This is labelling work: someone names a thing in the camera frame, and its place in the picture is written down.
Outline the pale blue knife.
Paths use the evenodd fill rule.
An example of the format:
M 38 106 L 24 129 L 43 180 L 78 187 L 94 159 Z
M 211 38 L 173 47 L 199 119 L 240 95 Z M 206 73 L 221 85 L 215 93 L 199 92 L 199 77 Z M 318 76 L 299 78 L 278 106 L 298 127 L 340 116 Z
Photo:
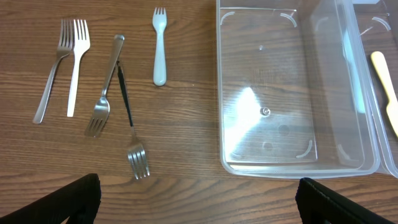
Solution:
M 363 94 L 361 89 L 361 84 L 358 75 L 358 68 L 355 62 L 355 52 L 353 50 L 348 30 L 347 28 L 343 28 L 342 30 L 343 36 L 343 48 L 344 48 L 344 58 L 346 59 L 350 76 L 351 76 L 351 86 L 353 89 L 353 100 L 354 100 L 354 107 L 356 111 L 360 114 L 365 114 L 365 106 L 363 100 Z

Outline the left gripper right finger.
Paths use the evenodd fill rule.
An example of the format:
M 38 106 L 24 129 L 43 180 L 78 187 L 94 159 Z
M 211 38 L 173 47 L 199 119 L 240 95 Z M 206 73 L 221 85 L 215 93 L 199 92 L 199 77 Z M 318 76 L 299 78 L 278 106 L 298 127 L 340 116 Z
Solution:
M 308 177 L 300 179 L 295 201 L 303 224 L 393 224 Z

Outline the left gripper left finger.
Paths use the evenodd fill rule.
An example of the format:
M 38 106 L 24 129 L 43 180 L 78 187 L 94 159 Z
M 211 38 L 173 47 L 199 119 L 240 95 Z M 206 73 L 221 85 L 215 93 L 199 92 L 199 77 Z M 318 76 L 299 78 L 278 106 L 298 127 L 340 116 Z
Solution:
M 100 203 L 98 174 L 88 174 L 1 217 L 1 223 L 93 223 Z

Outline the pale blue plastic fork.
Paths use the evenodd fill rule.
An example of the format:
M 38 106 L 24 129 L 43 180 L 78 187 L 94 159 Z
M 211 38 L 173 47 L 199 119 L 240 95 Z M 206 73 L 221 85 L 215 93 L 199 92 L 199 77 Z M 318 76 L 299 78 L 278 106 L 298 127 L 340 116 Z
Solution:
M 164 31 L 167 26 L 167 14 L 164 7 L 155 8 L 152 25 L 157 35 L 153 81 L 155 85 L 163 86 L 167 80 L 164 48 Z

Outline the yellow plastic knife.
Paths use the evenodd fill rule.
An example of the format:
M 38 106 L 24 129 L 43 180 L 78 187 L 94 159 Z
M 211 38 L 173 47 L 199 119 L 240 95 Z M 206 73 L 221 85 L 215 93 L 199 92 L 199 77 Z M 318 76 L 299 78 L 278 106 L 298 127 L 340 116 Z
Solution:
M 385 56 L 382 52 L 375 51 L 371 54 L 371 61 L 382 83 L 384 91 L 386 92 L 386 96 L 388 99 L 386 113 L 394 130 L 394 133 L 397 136 L 397 97 L 394 91 Z

